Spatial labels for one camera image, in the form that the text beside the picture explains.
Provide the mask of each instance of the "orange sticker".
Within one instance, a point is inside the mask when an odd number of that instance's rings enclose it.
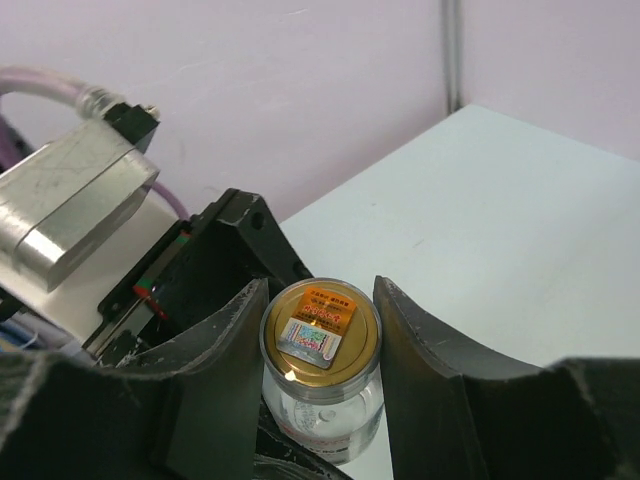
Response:
[[[309,287],[291,316],[343,337],[355,310],[356,302],[351,298],[322,288]]]

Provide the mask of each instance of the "white table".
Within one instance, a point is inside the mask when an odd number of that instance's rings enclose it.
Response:
[[[640,354],[640,165],[468,106],[282,225],[317,276],[393,279],[506,355]],[[392,478],[386,422],[343,467]]]

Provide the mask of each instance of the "white wall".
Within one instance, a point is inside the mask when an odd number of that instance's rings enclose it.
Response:
[[[444,118],[437,0],[23,0],[0,63],[46,65],[160,108],[149,157],[192,210],[227,187],[283,219]],[[36,143],[77,121],[7,96]]]
[[[463,7],[465,102],[640,158],[640,2]]]

